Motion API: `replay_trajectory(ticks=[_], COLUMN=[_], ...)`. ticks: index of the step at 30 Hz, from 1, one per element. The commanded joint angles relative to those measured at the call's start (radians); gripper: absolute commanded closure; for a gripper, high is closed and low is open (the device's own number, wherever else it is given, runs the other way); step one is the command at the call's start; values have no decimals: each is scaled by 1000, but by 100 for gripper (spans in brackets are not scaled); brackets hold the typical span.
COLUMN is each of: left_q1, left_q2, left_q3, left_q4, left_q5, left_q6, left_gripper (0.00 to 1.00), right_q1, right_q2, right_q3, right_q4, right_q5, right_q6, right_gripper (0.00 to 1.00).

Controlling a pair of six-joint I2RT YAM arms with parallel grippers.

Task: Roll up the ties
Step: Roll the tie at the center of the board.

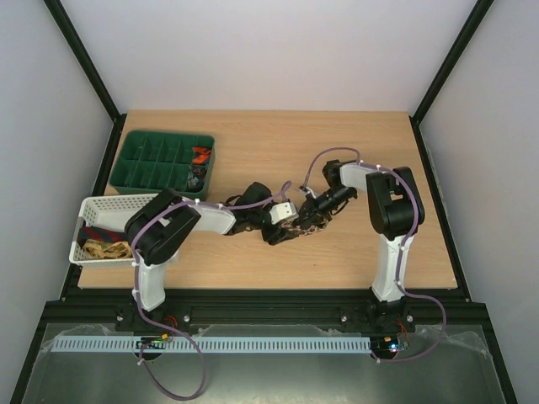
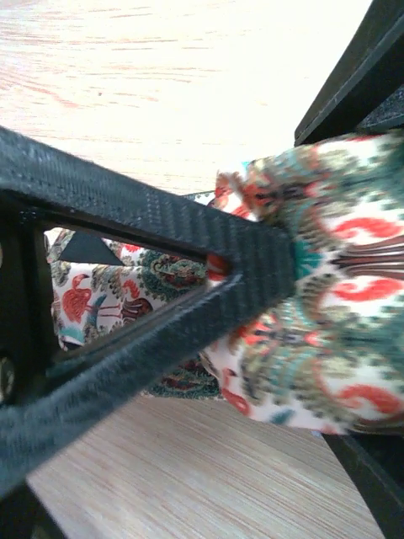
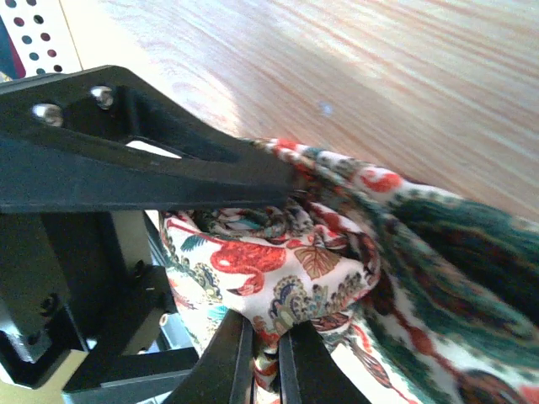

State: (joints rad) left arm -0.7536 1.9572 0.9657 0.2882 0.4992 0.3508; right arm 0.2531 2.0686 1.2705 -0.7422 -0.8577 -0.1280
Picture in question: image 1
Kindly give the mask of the paisley patterned necktie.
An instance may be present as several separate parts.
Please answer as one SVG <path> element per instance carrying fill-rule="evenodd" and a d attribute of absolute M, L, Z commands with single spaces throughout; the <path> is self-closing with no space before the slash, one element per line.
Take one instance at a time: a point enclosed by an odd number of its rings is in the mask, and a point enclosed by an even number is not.
<path fill-rule="evenodd" d="M 315 216 L 314 218 L 295 217 L 279 223 L 282 230 L 282 240 L 290 241 L 298 237 L 307 237 L 323 231 L 331 220 L 328 217 Z"/>

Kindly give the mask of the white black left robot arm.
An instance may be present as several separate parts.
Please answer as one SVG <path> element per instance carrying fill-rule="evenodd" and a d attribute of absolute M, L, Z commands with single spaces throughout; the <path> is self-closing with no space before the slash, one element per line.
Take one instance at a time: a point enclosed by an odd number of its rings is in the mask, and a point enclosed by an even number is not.
<path fill-rule="evenodd" d="M 152 311 L 165 301 L 166 267 L 192 231 L 233 236 L 259 230 L 263 241 L 274 246 L 319 232 L 329 221 L 311 194 L 297 209 L 288 199 L 275 201 L 270 189 L 259 182 L 219 205 L 165 189 L 125 224 L 136 271 L 133 298 L 144 311 Z"/>

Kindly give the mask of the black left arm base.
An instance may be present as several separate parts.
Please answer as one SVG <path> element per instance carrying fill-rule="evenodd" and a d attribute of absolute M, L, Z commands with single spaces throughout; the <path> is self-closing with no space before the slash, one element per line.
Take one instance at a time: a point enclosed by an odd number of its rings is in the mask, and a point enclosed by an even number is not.
<path fill-rule="evenodd" d="M 143 311 L 143 313 L 151 320 L 150 322 L 145 321 L 141 317 L 135 302 L 118 305 L 115 308 L 115 330 L 119 332 L 133 332 L 136 335 L 164 332 L 164 329 L 154 325 L 154 322 L 158 322 L 167 327 L 174 327 L 182 332 L 189 331 L 192 317 L 190 306 L 163 303 L 153 311 Z"/>

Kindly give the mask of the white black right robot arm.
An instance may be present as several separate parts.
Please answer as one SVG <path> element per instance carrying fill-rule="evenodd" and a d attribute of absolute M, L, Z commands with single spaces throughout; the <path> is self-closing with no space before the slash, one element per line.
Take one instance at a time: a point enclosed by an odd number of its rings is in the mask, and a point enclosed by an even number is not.
<path fill-rule="evenodd" d="M 337 209 L 359 191 L 366 194 L 371 226 L 379 236 L 377 271 L 371 285 L 379 301 L 369 306 L 367 319 L 374 328 L 386 329 L 397 319 L 390 302 L 404 296 L 408 251 L 425 218 L 412 169 L 333 160 L 324 166 L 323 176 L 330 187 L 318 198 L 323 212 Z"/>

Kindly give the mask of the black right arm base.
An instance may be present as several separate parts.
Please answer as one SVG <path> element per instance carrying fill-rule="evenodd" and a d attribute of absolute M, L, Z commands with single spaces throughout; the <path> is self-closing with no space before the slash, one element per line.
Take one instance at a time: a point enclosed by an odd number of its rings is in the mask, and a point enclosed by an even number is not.
<path fill-rule="evenodd" d="M 415 331 L 414 318 L 406 297 L 380 301 L 374 295 L 369 296 L 351 306 L 340 307 L 339 319 L 344 332 L 393 335 L 402 331 Z"/>

